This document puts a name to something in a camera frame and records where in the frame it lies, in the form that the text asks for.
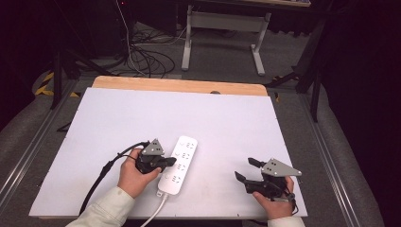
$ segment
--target desk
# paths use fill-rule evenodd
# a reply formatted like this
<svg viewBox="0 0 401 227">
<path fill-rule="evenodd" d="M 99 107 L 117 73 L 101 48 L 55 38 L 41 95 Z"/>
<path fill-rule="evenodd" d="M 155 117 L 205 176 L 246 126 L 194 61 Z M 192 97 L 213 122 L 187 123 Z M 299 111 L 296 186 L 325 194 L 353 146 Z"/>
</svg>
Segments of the desk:
<svg viewBox="0 0 401 227">
<path fill-rule="evenodd" d="M 275 6 L 286 6 L 293 8 L 307 8 L 310 3 L 292 2 L 284 0 L 245 0 L 245 3 L 258 3 Z M 228 29 L 249 32 L 259 32 L 256 44 L 251 45 L 253 60 L 259 76 L 265 76 L 265 69 L 260 59 L 260 46 L 262 45 L 265 37 L 266 30 L 269 25 L 271 13 L 267 12 L 265 17 L 252 17 L 252 16 L 239 16 L 239 15 L 226 15 L 208 12 L 196 12 L 192 10 L 193 6 L 188 6 L 186 18 L 186 38 L 185 47 L 183 51 L 183 64 L 182 69 L 187 71 L 189 69 L 189 60 L 191 55 L 191 29 L 192 27 L 214 28 L 214 29 Z"/>
<path fill-rule="evenodd" d="M 227 95 L 235 90 L 246 95 Z M 223 95 L 199 94 L 211 91 Z M 132 140 L 157 136 L 169 156 L 180 135 L 197 138 L 199 145 L 180 194 L 169 198 L 158 218 L 265 217 L 234 174 L 261 179 L 260 169 L 248 164 L 249 157 L 260 161 L 273 157 L 292 166 L 262 85 L 110 77 L 97 78 L 94 88 L 85 92 L 30 215 L 76 216 L 96 175 L 120 149 L 136 143 Z M 119 164 L 103 179 L 92 200 L 116 184 Z M 134 209 L 130 218 L 152 215 L 160 199 L 155 196 L 157 182 L 138 197 L 136 205 L 141 209 Z M 297 215 L 306 216 L 298 183 L 294 193 L 300 208 Z M 187 201 L 193 203 L 191 209 L 185 206 Z"/>
</svg>

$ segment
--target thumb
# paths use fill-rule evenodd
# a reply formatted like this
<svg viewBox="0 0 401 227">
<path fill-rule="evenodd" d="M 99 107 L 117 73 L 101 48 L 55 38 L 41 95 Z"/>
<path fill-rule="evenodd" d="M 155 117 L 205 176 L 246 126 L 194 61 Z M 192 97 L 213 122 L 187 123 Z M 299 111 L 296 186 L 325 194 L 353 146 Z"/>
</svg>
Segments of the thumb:
<svg viewBox="0 0 401 227">
<path fill-rule="evenodd" d="M 147 182 L 151 182 L 154 179 L 157 178 L 157 176 L 159 176 L 159 173 L 162 172 L 162 169 L 160 167 L 157 167 L 155 169 L 153 169 L 153 171 L 151 171 L 150 173 L 147 173 L 144 175 L 145 179 L 147 180 Z"/>
<path fill-rule="evenodd" d="M 270 203 L 271 201 L 269 201 L 268 199 L 266 199 L 262 194 L 260 194 L 259 192 L 253 192 L 253 196 L 254 198 L 257 200 L 257 202 L 259 202 L 259 204 L 263 207 L 263 209 L 265 209 L 265 211 L 268 211 L 270 208 Z"/>
</svg>

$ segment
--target sleeve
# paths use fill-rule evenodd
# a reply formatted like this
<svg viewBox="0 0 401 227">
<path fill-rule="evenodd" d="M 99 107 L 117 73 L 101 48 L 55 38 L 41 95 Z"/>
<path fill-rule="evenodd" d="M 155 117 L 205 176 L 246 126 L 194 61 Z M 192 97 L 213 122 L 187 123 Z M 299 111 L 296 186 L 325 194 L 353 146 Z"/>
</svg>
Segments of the sleeve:
<svg viewBox="0 0 401 227">
<path fill-rule="evenodd" d="M 112 188 L 106 195 L 88 206 L 67 227 L 114 227 L 122 226 L 135 200 L 119 187 Z"/>
<path fill-rule="evenodd" d="M 269 227 L 305 227 L 304 222 L 299 217 L 286 217 L 268 220 Z"/>
</svg>

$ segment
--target white desk leg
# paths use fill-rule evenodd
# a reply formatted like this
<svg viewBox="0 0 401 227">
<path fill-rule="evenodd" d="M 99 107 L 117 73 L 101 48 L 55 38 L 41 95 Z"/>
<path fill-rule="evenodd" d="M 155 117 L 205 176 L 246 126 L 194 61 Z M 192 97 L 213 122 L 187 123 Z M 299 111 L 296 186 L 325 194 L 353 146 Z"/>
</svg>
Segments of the white desk leg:
<svg viewBox="0 0 401 227">
<path fill-rule="evenodd" d="M 265 76 L 265 69 L 263 68 L 262 60 L 260 59 L 259 49 L 260 49 L 260 46 L 262 45 L 263 38 L 265 38 L 265 33 L 266 33 L 266 29 L 268 28 L 270 16 L 271 16 L 270 13 L 266 13 L 265 20 L 263 21 L 262 26 L 259 31 L 259 38 L 258 38 L 257 44 L 251 45 L 251 50 L 253 53 L 253 60 L 256 65 L 257 75 L 259 75 L 259 76 Z"/>
<path fill-rule="evenodd" d="M 181 69 L 183 71 L 188 71 L 189 69 L 189 59 L 191 58 L 191 15 L 192 6 L 188 6 L 188 11 L 186 15 L 186 37 L 185 37 L 185 47 L 183 48 L 183 64 Z"/>
</svg>

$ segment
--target power strip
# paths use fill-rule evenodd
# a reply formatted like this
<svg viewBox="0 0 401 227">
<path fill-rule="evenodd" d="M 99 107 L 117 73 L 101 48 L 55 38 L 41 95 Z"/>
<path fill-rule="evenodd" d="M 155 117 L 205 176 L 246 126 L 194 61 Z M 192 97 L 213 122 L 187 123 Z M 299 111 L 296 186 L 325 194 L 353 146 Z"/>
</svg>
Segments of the power strip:
<svg viewBox="0 0 401 227">
<path fill-rule="evenodd" d="M 180 192 L 197 145 L 198 141 L 196 139 L 184 135 L 180 136 L 171 154 L 171 157 L 176 158 L 177 161 L 174 166 L 167 168 L 163 173 L 158 184 L 158 197 L 165 193 L 177 195 Z"/>
</svg>

